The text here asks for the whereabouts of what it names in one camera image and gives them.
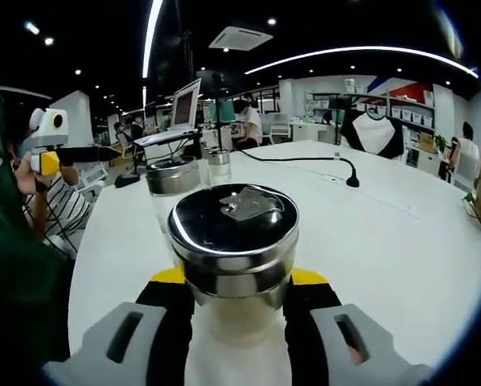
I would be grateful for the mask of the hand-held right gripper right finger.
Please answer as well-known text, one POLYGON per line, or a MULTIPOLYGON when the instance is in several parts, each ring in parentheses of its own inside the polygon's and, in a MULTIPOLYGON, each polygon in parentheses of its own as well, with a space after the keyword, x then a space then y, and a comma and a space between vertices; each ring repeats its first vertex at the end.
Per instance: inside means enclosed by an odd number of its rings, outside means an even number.
POLYGON ((293 385, 428 385, 433 369, 397 353, 393 335, 320 274, 294 268, 283 302, 293 385))

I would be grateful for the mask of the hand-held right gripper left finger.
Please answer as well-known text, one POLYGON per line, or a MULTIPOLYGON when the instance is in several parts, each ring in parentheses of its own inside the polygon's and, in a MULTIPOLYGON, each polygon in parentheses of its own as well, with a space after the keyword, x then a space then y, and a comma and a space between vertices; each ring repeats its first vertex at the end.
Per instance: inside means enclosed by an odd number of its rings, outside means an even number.
POLYGON ((91 326, 70 358, 43 370, 54 385, 182 385, 194 308, 182 270, 164 269, 135 303, 91 326))

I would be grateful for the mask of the person's left hand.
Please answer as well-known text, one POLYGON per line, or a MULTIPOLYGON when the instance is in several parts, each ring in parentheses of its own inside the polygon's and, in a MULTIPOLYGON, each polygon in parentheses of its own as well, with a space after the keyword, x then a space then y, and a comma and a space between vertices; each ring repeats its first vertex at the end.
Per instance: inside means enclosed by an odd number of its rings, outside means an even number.
POLYGON ((44 193, 47 185, 41 175, 33 171, 31 167, 31 154, 27 153, 20 161, 18 169, 14 172, 19 191, 24 195, 44 193))

